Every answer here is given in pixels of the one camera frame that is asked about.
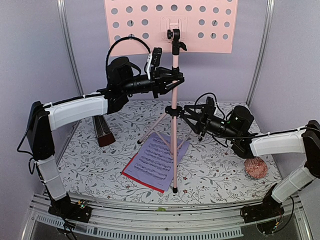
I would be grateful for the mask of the purple sheet music page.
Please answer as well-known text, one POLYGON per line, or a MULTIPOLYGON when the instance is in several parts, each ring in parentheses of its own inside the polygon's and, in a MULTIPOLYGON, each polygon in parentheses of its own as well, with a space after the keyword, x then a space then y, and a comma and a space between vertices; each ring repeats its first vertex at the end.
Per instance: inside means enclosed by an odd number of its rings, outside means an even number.
POLYGON ((168 135, 152 133, 121 174, 155 191, 166 192, 174 178, 174 160, 170 147, 164 143, 170 139, 168 135))

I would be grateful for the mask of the pink music stand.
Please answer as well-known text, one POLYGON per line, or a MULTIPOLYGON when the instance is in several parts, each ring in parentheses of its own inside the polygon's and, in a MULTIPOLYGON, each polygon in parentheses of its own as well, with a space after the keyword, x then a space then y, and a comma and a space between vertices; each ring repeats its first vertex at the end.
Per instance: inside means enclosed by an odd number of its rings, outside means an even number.
MULTIPOLYGON (((162 48, 160 67, 171 69, 173 57, 189 53, 232 52, 238 3, 235 0, 107 0, 104 3, 114 59, 151 54, 162 48)), ((171 91, 170 149, 178 162, 178 87, 171 91)))

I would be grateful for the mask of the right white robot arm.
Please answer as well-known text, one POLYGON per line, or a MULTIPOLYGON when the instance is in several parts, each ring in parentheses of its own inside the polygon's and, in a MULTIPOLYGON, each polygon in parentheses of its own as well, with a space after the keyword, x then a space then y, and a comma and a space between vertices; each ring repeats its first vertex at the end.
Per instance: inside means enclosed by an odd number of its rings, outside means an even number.
POLYGON ((296 129, 257 134, 249 132, 254 116, 246 107, 235 106, 227 119, 215 116, 215 110, 211 103, 185 105, 181 118, 200 136, 208 134, 230 141, 231 149, 242 159, 286 153, 305 154, 306 162, 266 194, 264 203, 258 208, 262 218, 269 218, 278 210, 278 204, 320 177, 320 124, 316 120, 296 129))

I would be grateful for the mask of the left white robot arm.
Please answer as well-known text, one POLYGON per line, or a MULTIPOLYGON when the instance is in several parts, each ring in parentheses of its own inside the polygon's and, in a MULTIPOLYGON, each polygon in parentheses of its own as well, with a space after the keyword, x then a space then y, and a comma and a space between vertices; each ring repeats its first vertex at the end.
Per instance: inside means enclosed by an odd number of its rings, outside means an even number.
POLYGON ((158 56, 149 56, 145 73, 134 75, 135 64, 126 56, 106 63, 107 87, 55 103, 32 104, 23 139, 27 139, 31 159, 39 178, 55 202, 55 209, 63 216, 74 213, 67 191, 59 176, 52 132, 79 120, 110 115, 120 111, 134 94, 151 92, 154 98, 174 92, 184 82, 179 69, 179 58, 172 58, 172 67, 160 67, 158 56))

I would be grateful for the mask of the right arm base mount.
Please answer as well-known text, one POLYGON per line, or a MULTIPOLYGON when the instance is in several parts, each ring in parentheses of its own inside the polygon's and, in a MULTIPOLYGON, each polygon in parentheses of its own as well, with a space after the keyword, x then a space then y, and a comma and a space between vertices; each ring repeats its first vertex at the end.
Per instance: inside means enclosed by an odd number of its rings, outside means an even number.
POLYGON ((242 207, 240 210, 240 216, 243 218, 245 223, 252 223, 283 215, 284 212, 285 211, 281 203, 260 203, 242 207))

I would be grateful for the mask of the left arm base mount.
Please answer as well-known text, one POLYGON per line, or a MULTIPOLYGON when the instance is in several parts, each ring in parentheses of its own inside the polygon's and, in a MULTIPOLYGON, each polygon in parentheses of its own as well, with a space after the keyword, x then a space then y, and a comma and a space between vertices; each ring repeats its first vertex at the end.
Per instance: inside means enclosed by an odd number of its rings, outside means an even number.
POLYGON ((70 201, 54 201, 48 209, 48 213, 65 220, 73 220, 88 223, 93 209, 83 203, 71 203, 70 201))

